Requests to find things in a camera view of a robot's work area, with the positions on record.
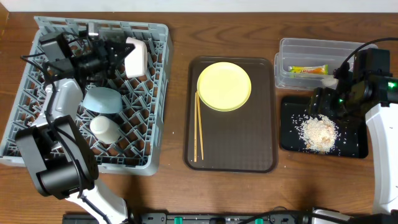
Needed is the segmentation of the green orange snack wrapper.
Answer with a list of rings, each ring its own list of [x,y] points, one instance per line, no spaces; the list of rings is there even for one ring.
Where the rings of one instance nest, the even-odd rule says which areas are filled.
[[[321,65],[321,66],[315,66],[315,67],[289,66],[288,72],[316,74],[316,75],[328,75],[328,65]]]

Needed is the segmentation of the pink bowl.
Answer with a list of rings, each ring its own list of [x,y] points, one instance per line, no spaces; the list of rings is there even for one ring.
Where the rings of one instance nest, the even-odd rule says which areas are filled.
[[[147,71],[147,46],[144,41],[128,37],[127,44],[134,44],[134,50],[124,59],[126,76],[136,78],[145,75]]]

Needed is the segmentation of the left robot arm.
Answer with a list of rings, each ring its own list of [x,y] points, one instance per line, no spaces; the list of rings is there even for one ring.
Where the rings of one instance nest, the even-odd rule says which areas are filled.
[[[47,86],[39,117],[15,136],[24,164],[37,191],[84,208],[98,223],[135,223],[126,201],[100,179],[98,163],[76,123],[88,82],[107,79],[134,50],[134,44],[86,38],[90,51],[75,55],[68,32],[39,39],[47,61],[38,66]]]

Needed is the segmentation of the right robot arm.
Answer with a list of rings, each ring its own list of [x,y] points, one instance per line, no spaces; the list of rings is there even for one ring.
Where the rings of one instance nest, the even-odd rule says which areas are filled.
[[[397,223],[397,78],[390,69],[390,52],[360,47],[336,69],[335,89],[316,88],[310,115],[359,117],[370,133],[375,193],[373,214],[348,223]]]

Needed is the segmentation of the white cup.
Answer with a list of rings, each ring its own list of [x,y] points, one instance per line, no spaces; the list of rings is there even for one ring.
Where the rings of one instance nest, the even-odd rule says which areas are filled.
[[[105,116],[93,118],[90,122],[90,130],[99,141],[105,144],[112,144],[121,136],[119,126]]]

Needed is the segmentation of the light blue bowl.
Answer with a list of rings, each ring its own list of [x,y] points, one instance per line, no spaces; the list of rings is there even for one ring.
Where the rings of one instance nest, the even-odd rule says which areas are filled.
[[[122,95],[111,88],[94,87],[88,89],[82,101],[87,110],[103,114],[115,114],[123,110]]]

